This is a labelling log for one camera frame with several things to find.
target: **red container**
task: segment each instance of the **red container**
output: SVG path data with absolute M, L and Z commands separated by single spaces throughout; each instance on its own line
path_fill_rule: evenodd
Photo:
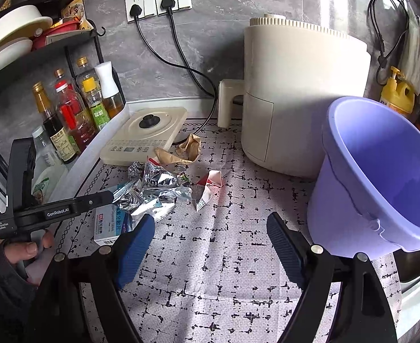
M 46 36 L 55 35 L 56 33 L 63 33 L 68 31 L 75 31 L 78 29 L 79 22 L 66 22 L 57 27 L 50 28 L 47 31 L 44 31 L 40 36 L 35 38 L 32 42 L 32 50 L 40 49 L 41 47 L 45 46 Z

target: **screw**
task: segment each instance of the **screw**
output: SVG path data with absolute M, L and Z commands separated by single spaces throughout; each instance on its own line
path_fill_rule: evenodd
M 369 258 L 367 257 L 367 255 L 366 255 L 366 254 L 364 254 L 364 253 L 358 253 L 358 254 L 356 255 L 356 258 L 358 258 L 361 262 L 367 262 L 367 260 L 369 259 Z
M 99 248 L 99 253 L 101 253 L 102 255 L 110 254 L 111 251 L 112 251 L 112 248 L 108 245 L 104 245 Z
M 64 259 L 65 259 L 65 255 L 64 255 L 64 253 L 57 253 L 57 254 L 54 256 L 54 261 L 55 261 L 55 262 L 62 262 Z
M 313 251 L 315 254 L 322 254 L 323 248 L 320 245 L 312 245 L 310 250 Z

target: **yellow pump bottle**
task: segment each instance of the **yellow pump bottle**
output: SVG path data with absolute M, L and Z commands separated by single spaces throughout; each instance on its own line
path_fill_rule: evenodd
M 393 66 L 391 70 L 393 75 L 388 79 L 382 89 L 380 103 L 388 106 L 404 117 L 409 117 L 413 111 L 415 93 L 413 88 L 405 81 L 400 83 L 396 82 L 396 76 L 400 76 L 400 70 Z

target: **gray marble wall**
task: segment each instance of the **gray marble wall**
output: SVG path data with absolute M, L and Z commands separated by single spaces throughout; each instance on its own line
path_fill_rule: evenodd
M 215 82 L 243 78 L 243 30 L 252 17 L 273 12 L 289 19 L 325 25 L 365 41 L 373 60 L 366 95 L 379 98 L 375 83 L 378 51 L 372 27 L 367 24 L 369 0 L 192 0 L 193 9 L 174 14 L 177 34 L 190 65 Z M 124 0 L 85 0 L 86 14 L 98 27 L 106 28 L 100 39 L 105 60 L 118 71 L 127 100 L 202 96 L 186 71 L 159 62 L 143 45 L 134 24 L 127 24 Z M 390 49 L 405 24 L 404 16 L 389 4 L 378 5 L 380 29 Z M 170 61 L 180 63 L 166 16 L 141 21 L 151 46 Z M 96 62 L 95 50 L 87 44 L 73 51 Z M 0 93 L 0 153 L 9 158 L 14 138 L 31 135 L 41 123 L 31 87 L 41 80 L 53 82 L 53 70 L 67 68 L 63 55 L 49 58 L 23 79 Z

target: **bucket rim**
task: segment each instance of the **bucket rim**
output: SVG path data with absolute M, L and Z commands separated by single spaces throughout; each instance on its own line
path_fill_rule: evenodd
M 355 159 L 351 155 L 350 151 L 348 150 L 347 146 L 345 145 L 339 130 L 337 128 L 337 124 L 335 121 L 335 113 L 337 109 L 342 106 L 344 103 L 348 102 L 366 102 L 366 103 L 372 103 L 374 106 L 381 107 L 387 112 L 391 112 L 392 114 L 396 115 L 396 117 L 399 117 L 402 122 L 408 123 L 410 127 L 414 129 L 416 133 L 420 136 L 420 131 L 405 117 L 397 113 L 396 111 L 389 109 L 387 106 L 372 100 L 368 98 L 360 98 L 360 97 L 353 97 L 353 96 L 346 96 L 339 98 L 332 102 L 331 106 L 328 109 L 326 122 L 328 126 L 330 127 L 330 132 L 333 136 L 333 139 L 335 140 L 337 146 L 339 147 L 340 153 L 343 154 L 344 158 L 350 165 L 350 168 L 356 172 L 356 178 L 358 181 L 362 184 L 364 190 L 372 195 L 373 199 L 376 201 L 376 203 L 380 206 L 385 208 L 385 211 L 389 216 L 392 218 L 396 217 L 397 220 L 393 221 L 396 226 L 399 228 L 402 228 L 404 231 L 408 232 L 411 236 L 417 238 L 420 240 L 420 227 L 416 226 L 412 222 L 410 222 L 408 219 L 406 219 L 401 213 L 399 213 L 379 192 L 379 190 L 372 184 L 372 182 L 367 178 L 366 174 L 361 170 L 359 165 L 356 163 Z

